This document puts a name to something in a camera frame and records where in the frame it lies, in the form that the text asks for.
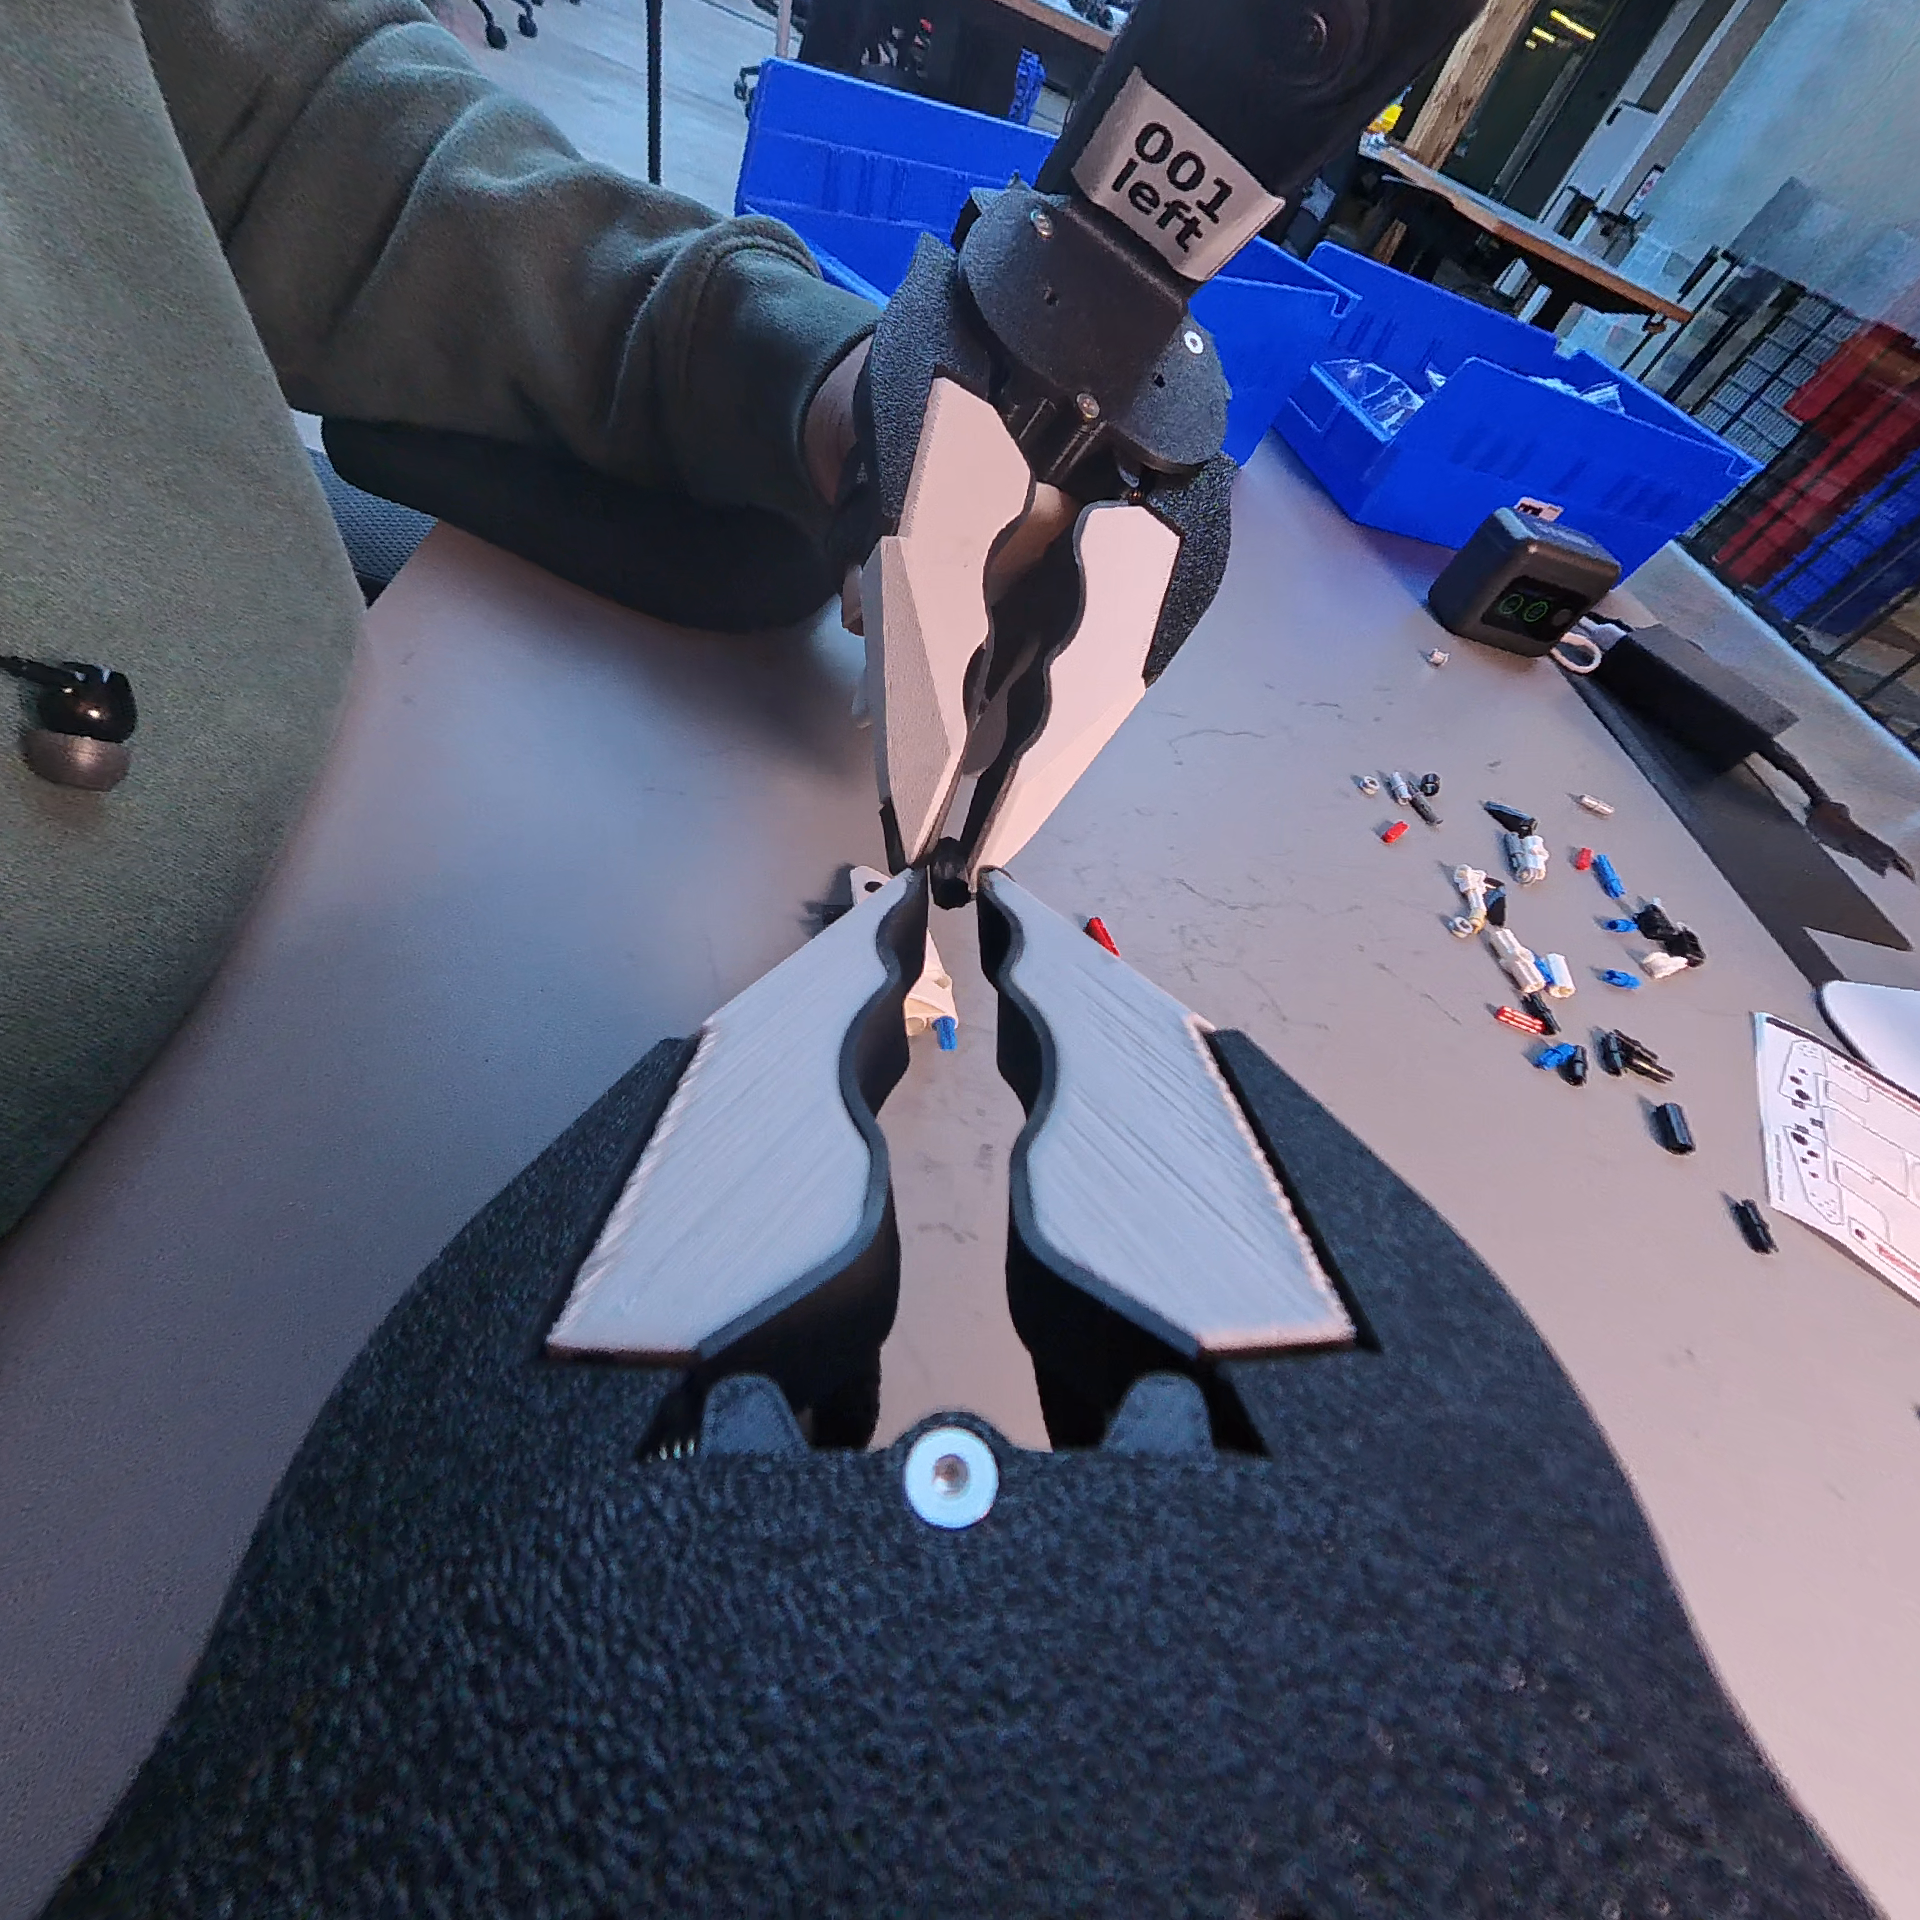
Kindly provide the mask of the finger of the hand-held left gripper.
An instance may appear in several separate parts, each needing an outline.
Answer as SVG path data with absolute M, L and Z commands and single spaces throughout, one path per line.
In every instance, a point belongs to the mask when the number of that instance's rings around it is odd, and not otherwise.
M 885 867 L 921 862 L 943 832 L 963 771 L 1000 754 L 1003 709 L 969 742 L 991 646 L 988 571 L 996 543 L 1031 511 L 1036 480 L 993 405 L 953 380 L 930 381 L 897 525 L 861 567 L 861 627 L 875 727 Z
M 1139 703 L 1145 656 L 1180 556 L 1145 505 L 1095 501 L 1072 530 L 1076 612 L 1013 680 L 1005 742 L 974 790 L 960 878 L 1008 863 Z

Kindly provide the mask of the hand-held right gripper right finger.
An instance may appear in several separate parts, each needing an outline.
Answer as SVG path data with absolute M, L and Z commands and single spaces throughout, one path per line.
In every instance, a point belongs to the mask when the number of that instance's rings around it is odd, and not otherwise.
M 1005 871 L 982 874 L 976 917 L 998 1070 L 1024 1111 L 1020 1245 L 1187 1357 L 1351 1343 L 1211 1021 Z

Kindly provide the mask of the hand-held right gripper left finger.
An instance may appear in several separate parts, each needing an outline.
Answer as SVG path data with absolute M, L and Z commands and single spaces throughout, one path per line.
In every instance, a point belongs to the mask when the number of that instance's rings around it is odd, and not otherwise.
M 703 1021 L 549 1353 L 710 1359 L 852 1273 L 892 1195 L 877 1111 L 926 928 L 924 874 L 885 878 Z

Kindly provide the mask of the white spotted toy panel assembly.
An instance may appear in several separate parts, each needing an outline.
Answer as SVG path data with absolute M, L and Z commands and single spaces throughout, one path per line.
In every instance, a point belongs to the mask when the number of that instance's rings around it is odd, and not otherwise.
M 847 863 L 839 867 L 828 897 L 812 907 L 816 930 L 821 932 L 841 920 L 854 905 L 875 893 L 885 880 L 887 874 L 871 866 Z M 932 932 L 924 937 L 924 967 L 904 995 L 904 1028 L 911 1039 L 932 1033 L 939 1049 L 955 1049 L 957 1046 L 951 973 Z

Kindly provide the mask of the person's left forearm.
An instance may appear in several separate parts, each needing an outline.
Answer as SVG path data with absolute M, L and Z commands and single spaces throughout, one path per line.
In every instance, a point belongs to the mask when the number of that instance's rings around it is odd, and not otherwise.
M 823 532 L 803 414 L 875 312 L 791 230 L 585 160 L 418 3 L 133 14 L 290 405 Z

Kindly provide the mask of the black office desk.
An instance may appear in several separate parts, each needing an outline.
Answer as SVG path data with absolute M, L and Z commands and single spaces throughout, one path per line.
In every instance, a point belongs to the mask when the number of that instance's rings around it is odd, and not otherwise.
M 1538 328 L 1558 330 L 1575 305 L 1607 316 L 1644 316 L 1650 331 L 1692 321 L 1689 307 L 1579 252 L 1572 240 L 1522 211 L 1435 171 L 1396 142 L 1363 135 L 1357 155 L 1394 180 L 1382 184 L 1379 224 L 1399 226 L 1404 234 L 1372 245 L 1372 255 L 1383 265 L 1432 279 L 1443 261 L 1465 264 L 1475 241 L 1486 238 L 1499 252 L 1498 272 L 1519 260 L 1548 290 L 1545 303 L 1531 319 Z

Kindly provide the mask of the person's left hand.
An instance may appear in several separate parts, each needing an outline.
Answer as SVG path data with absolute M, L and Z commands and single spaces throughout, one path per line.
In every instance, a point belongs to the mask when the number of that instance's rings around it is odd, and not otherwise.
M 799 456 L 817 500 L 832 508 L 858 440 L 854 395 L 866 368 L 871 336 L 854 341 L 825 371 L 807 399 L 799 426 Z

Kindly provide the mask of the blue plastic bin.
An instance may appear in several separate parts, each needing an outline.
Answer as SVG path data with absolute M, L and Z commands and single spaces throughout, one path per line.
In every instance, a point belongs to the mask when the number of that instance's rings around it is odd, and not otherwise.
M 1048 147 L 1044 132 L 1008 117 L 766 59 L 733 207 L 784 222 L 830 281 L 882 303 L 920 231 L 948 241 L 971 190 L 1031 180 Z M 1264 240 L 1193 292 L 1191 316 L 1211 336 L 1230 387 L 1222 445 L 1235 463 L 1251 458 L 1357 300 Z
M 1385 435 L 1321 364 L 1273 427 L 1351 519 L 1445 548 L 1535 501 L 1633 569 L 1758 463 L 1592 352 L 1332 244 L 1307 264 L 1355 293 L 1325 353 L 1423 395 Z

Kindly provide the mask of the black device with green display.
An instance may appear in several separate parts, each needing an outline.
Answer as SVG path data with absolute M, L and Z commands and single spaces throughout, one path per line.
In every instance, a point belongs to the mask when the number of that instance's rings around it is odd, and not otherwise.
M 1435 576 L 1425 605 L 1451 636 L 1538 660 L 1617 581 L 1619 562 L 1595 540 L 1498 508 Z

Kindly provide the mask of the black mesh office chair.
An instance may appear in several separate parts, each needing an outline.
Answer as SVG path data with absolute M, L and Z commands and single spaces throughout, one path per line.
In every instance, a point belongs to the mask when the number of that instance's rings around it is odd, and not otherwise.
M 348 553 L 353 581 L 371 605 L 433 530 L 435 519 L 349 483 L 318 445 L 308 445 L 306 456 Z

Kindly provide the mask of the toy sticker sheet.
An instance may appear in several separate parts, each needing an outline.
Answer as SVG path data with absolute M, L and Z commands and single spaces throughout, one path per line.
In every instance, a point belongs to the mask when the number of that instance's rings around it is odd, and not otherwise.
M 1850 1054 L 1753 1014 L 1771 1206 L 1917 1296 L 1917 1101 Z

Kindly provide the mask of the white metal stand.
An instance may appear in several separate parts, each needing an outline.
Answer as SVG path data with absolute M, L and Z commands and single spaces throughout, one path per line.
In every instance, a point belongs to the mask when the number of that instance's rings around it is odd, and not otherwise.
M 1882 1079 L 1920 1093 L 1920 990 L 1830 979 L 1817 1003 L 1834 1033 Z

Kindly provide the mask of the storage rack with coloured bins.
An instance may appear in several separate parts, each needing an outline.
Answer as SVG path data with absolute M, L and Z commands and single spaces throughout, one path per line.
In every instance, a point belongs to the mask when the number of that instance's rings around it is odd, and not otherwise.
M 1874 699 L 1915 656 L 1915 337 L 1760 267 L 1702 328 L 1668 397 L 1755 468 L 1682 548 Z

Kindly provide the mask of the black earbud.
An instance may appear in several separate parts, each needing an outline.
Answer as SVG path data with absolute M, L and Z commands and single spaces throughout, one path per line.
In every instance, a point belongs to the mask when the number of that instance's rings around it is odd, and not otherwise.
M 1 654 L 1 669 L 33 689 L 33 715 L 20 745 L 38 777 L 91 793 L 108 793 L 125 780 L 138 724 L 128 673 L 11 654 Z

